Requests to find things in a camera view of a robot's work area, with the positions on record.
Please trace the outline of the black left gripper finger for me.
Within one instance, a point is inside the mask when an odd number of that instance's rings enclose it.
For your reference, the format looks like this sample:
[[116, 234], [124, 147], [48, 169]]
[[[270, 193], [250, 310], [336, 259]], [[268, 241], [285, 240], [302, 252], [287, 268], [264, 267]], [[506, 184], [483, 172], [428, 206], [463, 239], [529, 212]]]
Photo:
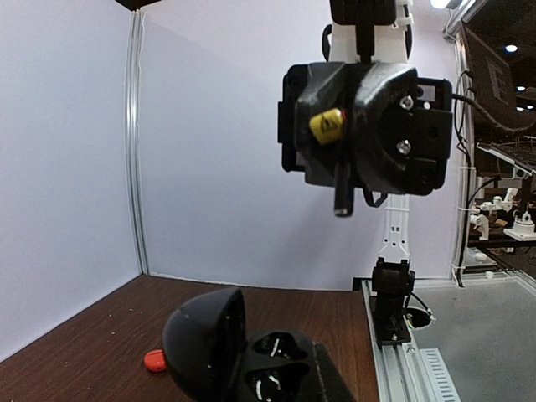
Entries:
[[315, 375], [319, 386], [315, 401], [354, 402], [352, 392], [332, 361], [325, 346], [313, 344]]

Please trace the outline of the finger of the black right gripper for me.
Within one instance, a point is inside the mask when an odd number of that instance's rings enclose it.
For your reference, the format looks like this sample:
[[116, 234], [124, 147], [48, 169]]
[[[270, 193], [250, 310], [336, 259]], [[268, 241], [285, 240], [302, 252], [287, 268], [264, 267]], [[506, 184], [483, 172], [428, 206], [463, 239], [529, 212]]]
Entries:
[[408, 64], [370, 65], [353, 96], [351, 132], [353, 163], [366, 189], [380, 193], [408, 193], [406, 167], [384, 144], [389, 135], [384, 115], [416, 84], [416, 68]]
[[341, 62], [292, 68], [293, 142], [308, 184], [333, 187], [342, 170], [348, 185], [356, 185], [344, 140], [353, 68]]

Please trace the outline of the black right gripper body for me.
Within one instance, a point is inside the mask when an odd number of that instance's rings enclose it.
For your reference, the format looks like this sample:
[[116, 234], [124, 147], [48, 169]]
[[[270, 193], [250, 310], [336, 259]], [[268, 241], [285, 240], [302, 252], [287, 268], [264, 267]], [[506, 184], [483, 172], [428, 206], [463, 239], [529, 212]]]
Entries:
[[[371, 64], [354, 63], [352, 83], [348, 94], [347, 129], [344, 137], [356, 178], [355, 188], [365, 188], [353, 163], [351, 107], [353, 96]], [[277, 139], [281, 144], [281, 165], [287, 172], [302, 172], [302, 160], [293, 142], [292, 66], [282, 81], [282, 99], [278, 104]], [[446, 179], [446, 165], [451, 155], [452, 86], [448, 80], [420, 78], [410, 93], [393, 104], [384, 115], [388, 136], [384, 144], [392, 155], [406, 167], [408, 193], [426, 196], [441, 188]]]

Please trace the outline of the small black clip object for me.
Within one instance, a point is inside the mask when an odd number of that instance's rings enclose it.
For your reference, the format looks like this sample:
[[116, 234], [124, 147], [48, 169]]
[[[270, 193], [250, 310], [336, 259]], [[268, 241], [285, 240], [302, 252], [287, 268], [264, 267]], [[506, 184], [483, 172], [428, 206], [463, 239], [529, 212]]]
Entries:
[[246, 333], [236, 287], [186, 301], [162, 330], [176, 386], [193, 401], [322, 401], [315, 343], [304, 333]]

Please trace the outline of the orange earbud charging case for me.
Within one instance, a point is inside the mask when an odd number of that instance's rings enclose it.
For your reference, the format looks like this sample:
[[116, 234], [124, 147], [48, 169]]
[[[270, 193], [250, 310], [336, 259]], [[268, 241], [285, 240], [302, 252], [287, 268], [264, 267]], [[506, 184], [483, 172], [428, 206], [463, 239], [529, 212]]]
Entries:
[[147, 352], [143, 358], [144, 367], [152, 373], [161, 373], [167, 369], [164, 352], [162, 349], [154, 349]]

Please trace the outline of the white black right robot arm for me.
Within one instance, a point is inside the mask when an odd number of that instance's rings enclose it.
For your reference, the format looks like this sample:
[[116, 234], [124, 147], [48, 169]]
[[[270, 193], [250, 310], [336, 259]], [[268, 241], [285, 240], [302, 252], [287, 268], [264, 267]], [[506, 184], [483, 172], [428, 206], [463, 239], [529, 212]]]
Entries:
[[333, 211], [353, 214], [354, 192], [385, 207], [388, 228], [372, 282], [375, 306], [398, 311], [411, 294], [409, 198], [446, 178], [452, 87], [420, 77], [409, 62], [406, 1], [333, 1], [324, 59], [293, 65], [282, 82], [277, 141], [281, 165], [334, 190]]

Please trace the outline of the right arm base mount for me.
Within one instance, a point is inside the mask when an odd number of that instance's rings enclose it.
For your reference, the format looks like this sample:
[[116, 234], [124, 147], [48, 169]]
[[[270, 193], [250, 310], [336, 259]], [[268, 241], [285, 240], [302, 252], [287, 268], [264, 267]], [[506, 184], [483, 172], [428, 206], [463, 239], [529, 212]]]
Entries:
[[411, 341], [410, 330], [404, 316], [404, 301], [404, 296], [392, 296], [381, 292], [369, 297], [374, 338], [380, 348]]

